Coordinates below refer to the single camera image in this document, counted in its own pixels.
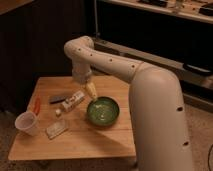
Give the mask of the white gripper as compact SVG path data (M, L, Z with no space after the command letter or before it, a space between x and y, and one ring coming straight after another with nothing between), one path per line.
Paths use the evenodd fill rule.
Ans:
M73 76L73 79L78 82L79 84L86 84L91 76L92 76L92 71L91 70L76 70L76 69L73 69L72 70L72 76ZM93 100L96 100L98 98L98 95L97 95L97 91L96 91L96 88L95 88L95 84L93 82L88 82L85 86L85 89L88 93L88 95L93 99Z

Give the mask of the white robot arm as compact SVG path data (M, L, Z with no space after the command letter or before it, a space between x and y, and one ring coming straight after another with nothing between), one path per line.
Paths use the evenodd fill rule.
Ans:
M195 171L184 100L177 76L164 68L94 49L88 36L70 40L64 52L73 78L91 79L93 67L130 84L129 109L139 171Z

